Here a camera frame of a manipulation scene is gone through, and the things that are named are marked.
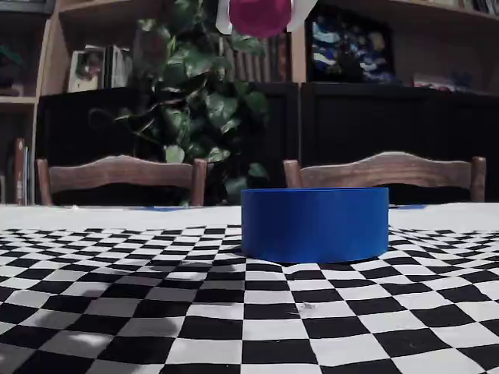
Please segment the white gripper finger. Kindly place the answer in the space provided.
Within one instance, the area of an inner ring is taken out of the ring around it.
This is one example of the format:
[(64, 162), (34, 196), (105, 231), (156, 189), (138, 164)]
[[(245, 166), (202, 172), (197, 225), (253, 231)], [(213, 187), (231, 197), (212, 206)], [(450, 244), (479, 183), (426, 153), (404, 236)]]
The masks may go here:
[(317, 0), (291, 0), (292, 13), (286, 31), (294, 32), (299, 29), (305, 23), (316, 3)]

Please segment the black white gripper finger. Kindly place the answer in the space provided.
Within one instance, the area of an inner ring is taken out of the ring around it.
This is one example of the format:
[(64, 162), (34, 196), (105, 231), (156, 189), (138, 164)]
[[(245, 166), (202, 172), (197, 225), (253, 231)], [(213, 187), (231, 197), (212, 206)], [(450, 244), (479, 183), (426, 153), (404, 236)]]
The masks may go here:
[(231, 34), (233, 30), (230, 20), (230, 0), (219, 0), (215, 23), (221, 34)]

